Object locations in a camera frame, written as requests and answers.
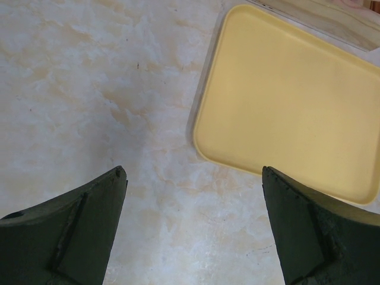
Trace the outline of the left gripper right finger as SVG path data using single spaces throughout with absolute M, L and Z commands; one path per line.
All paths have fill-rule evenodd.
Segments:
M 262 186 L 286 284 L 379 284 L 379 214 L 272 167 Z

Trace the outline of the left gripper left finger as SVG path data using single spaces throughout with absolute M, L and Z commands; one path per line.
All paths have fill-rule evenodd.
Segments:
M 1 218 L 1 284 L 102 284 L 127 184 L 117 166 Z

